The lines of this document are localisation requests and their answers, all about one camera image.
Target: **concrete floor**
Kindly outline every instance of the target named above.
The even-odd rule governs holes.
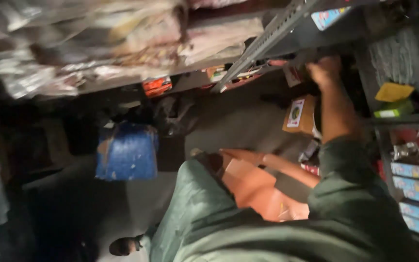
[[[67,232],[87,237],[98,248],[99,261],[139,261],[109,254],[109,244],[121,237],[144,233],[159,222],[174,190],[178,166],[189,151],[199,148],[245,148],[277,154],[296,161],[311,138],[282,131],[285,110],[259,100],[263,93],[287,89],[282,71],[267,74],[252,83],[223,94],[201,98],[201,117],[185,139],[160,141],[158,177],[150,181],[104,182],[94,179],[95,158],[85,157],[76,166],[38,186],[37,231],[47,235]],[[278,188],[305,202],[309,190],[289,177],[272,172]]]

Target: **brown cardboard box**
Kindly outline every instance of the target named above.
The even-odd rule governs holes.
[[[282,130],[290,133],[302,132],[313,135],[313,112],[316,97],[306,95],[295,99],[287,109]]]

